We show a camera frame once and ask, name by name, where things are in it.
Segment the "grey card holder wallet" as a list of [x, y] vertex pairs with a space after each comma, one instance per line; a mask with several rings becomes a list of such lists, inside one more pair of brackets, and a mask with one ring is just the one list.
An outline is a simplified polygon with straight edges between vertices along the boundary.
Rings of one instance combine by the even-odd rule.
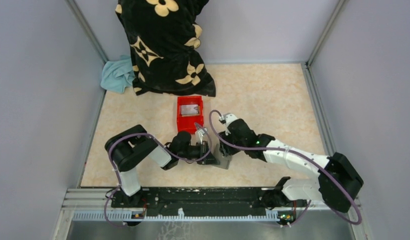
[[232, 156], [231, 155], [224, 155], [224, 151], [221, 150], [220, 144], [217, 143], [214, 150], [213, 150], [213, 156], [216, 159], [216, 162], [214, 164], [212, 164], [212, 166], [217, 167], [217, 168], [221, 168], [224, 170], [228, 170], [231, 160], [232, 160]]

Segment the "red plastic bin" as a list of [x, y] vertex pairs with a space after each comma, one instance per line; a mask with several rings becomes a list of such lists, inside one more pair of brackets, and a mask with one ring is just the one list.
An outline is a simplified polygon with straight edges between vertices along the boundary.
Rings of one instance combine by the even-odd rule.
[[202, 96], [179, 96], [176, 112], [177, 131], [195, 134], [195, 124], [204, 124]]

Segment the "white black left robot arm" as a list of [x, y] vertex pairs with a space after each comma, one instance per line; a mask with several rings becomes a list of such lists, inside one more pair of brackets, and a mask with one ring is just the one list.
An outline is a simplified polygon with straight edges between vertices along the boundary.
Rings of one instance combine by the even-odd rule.
[[219, 165], [220, 161], [211, 153], [212, 142], [207, 129], [197, 125], [197, 143], [192, 144], [192, 136], [180, 131], [171, 142], [162, 144], [146, 129], [138, 124], [110, 138], [104, 148], [116, 171], [118, 186], [123, 191], [123, 200], [131, 207], [141, 204], [143, 194], [136, 167], [146, 158], [155, 161], [161, 169], [169, 170], [179, 161], [200, 165]]

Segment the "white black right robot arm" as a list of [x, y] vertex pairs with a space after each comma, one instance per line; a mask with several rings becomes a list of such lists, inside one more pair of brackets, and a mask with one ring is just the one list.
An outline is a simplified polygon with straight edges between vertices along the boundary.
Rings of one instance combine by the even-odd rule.
[[347, 213], [364, 181], [341, 153], [320, 155], [289, 146], [271, 135], [255, 134], [245, 121], [229, 113], [219, 119], [225, 130], [218, 134], [220, 151], [233, 156], [243, 151], [252, 159], [279, 164], [308, 176], [283, 177], [276, 185], [275, 202], [287, 206], [295, 200], [323, 201], [331, 209]]

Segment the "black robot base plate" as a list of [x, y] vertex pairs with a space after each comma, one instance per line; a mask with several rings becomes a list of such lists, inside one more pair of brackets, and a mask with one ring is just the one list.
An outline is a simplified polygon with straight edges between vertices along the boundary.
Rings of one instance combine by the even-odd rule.
[[133, 196], [122, 190], [108, 196], [113, 208], [140, 208], [147, 217], [260, 217], [267, 210], [307, 205], [274, 187], [143, 187]]

